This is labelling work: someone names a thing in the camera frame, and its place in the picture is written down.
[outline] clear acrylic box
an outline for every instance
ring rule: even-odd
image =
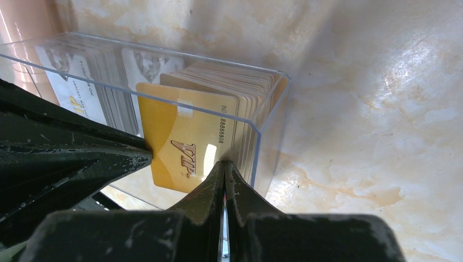
[[[76,114],[133,135],[144,136],[137,96],[176,106],[179,115],[210,114],[232,123],[231,148],[214,161],[233,160],[244,179],[259,194],[266,195],[276,169],[284,128],[290,89],[286,74],[78,33],[3,44],[0,45],[0,56],[3,57],[2,68],[13,69],[12,74],[0,75],[4,80]],[[244,110],[223,110],[208,103],[198,105],[188,99],[175,100],[169,92],[158,92],[153,96],[151,92],[140,92],[135,88],[138,82],[158,84],[161,73],[172,73],[202,63],[213,64],[224,71],[232,68],[234,72],[268,74],[274,84],[262,99],[250,102],[253,110],[249,109],[249,114],[243,114]],[[69,99],[68,94],[79,98]],[[85,104],[85,111],[80,102]],[[201,126],[207,124],[198,123],[192,128]]]

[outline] gold card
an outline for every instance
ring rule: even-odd
[[[174,73],[161,74],[160,80],[162,85],[232,96],[238,100],[238,110],[235,116],[247,118],[252,112],[252,107],[254,104],[252,103],[252,99],[250,99],[250,97],[245,96],[245,93],[220,87],[221,83],[213,84],[211,82],[206,83],[203,81],[196,82],[197,79],[184,78],[183,76]],[[238,166],[241,166],[241,164],[247,159],[247,149],[245,148],[245,143],[247,142],[246,137],[248,128],[249,126],[241,121],[236,123],[235,137],[233,140],[234,146],[232,147],[233,158],[231,158],[231,160],[234,161]]]
[[[137,92],[181,104],[236,115],[232,96],[139,83]],[[145,141],[153,151],[155,185],[189,193],[214,164],[229,159],[235,122],[229,118],[138,96]]]

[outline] marble surface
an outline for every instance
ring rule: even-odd
[[[111,199],[114,199],[119,206],[125,210],[160,210],[159,207],[144,202],[139,198],[126,193],[125,190],[119,189],[114,183],[103,188],[101,192]]]
[[[409,261],[463,259],[462,1],[57,7],[72,31],[287,72],[286,136],[266,198],[285,212],[380,216]],[[126,178],[131,194],[138,176]],[[156,194],[159,207],[181,197]]]

